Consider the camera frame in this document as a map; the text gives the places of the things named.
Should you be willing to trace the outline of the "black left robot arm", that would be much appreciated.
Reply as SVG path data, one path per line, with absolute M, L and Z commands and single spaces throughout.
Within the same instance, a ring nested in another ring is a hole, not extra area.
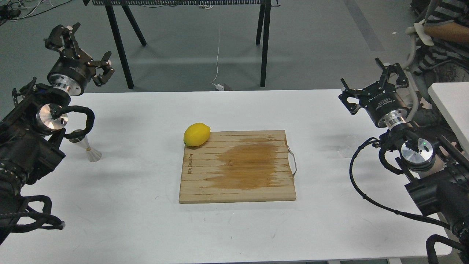
M 80 23 L 57 25 L 45 47 L 59 53 L 47 76 L 48 85 L 34 77 L 19 91 L 12 90 L 14 109 L 0 126 L 1 241 L 10 233 L 36 229 L 62 230 L 64 221 L 52 215 L 52 201 L 45 195 L 23 197 L 21 189 L 54 171 L 64 159 L 64 139 L 84 140 L 92 130 L 95 114 L 88 107 L 70 105 L 90 81 L 104 85 L 114 73 L 111 52 L 94 60 L 75 38 Z

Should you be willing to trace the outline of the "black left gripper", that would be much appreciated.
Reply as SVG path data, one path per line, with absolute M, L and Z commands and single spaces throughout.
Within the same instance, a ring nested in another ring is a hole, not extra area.
M 111 51 L 100 60 L 93 60 L 80 51 L 75 38 L 80 26 L 79 22 L 73 26 L 57 25 L 45 39 L 45 48 L 60 54 L 47 80 L 50 85 L 65 89 L 70 96 L 82 95 L 91 79 L 98 87 L 105 85 L 115 72 L 110 62 Z

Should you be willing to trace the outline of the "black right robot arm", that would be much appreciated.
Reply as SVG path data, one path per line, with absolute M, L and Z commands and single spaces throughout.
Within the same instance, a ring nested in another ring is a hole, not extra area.
M 445 129 L 419 127 L 410 120 L 411 109 L 398 95 L 399 88 L 409 88 L 402 67 L 386 66 L 375 59 L 382 69 L 379 80 L 363 89 L 351 89 L 344 79 L 339 99 L 352 114 L 364 109 L 378 128 L 386 128 L 379 138 L 370 137 L 351 157 L 349 175 L 354 189 L 362 199 L 403 217 L 435 224 L 449 230 L 457 240 L 431 235 L 426 240 L 429 264 L 439 262 L 435 244 L 442 243 L 458 250 L 460 260 L 468 263 L 468 159 L 458 145 L 447 138 Z M 379 150 L 382 166 L 396 175 L 405 175 L 405 188 L 420 214 L 401 212 L 382 205 L 363 192 L 355 182 L 353 165 L 358 154 L 372 145 Z

